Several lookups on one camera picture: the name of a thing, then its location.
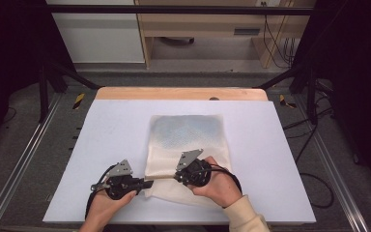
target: white board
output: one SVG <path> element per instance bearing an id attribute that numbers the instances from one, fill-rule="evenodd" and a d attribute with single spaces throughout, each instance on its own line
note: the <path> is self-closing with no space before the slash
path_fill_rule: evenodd
<path id="1" fill-rule="evenodd" d="M 243 193 L 268 223 L 310 223 L 315 216 L 271 101 L 95 100 L 46 222 L 82 222 L 90 194 L 107 167 L 128 159 L 133 177 L 144 177 L 153 115 L 223 117 L 231 165 Z M 221 209 L 146 198 L 143 191 L 111 223 L 224 224 Z"/>

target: sleeve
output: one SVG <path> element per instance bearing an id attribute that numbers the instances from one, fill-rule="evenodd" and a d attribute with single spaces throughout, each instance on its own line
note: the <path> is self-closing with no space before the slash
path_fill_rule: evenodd
<path id="1" fill-rule="evenodd" d="M 230 232 L 269 232 L 262 215 L 254 211 L 247 195 L 224 209 L 230 219 Z"/>

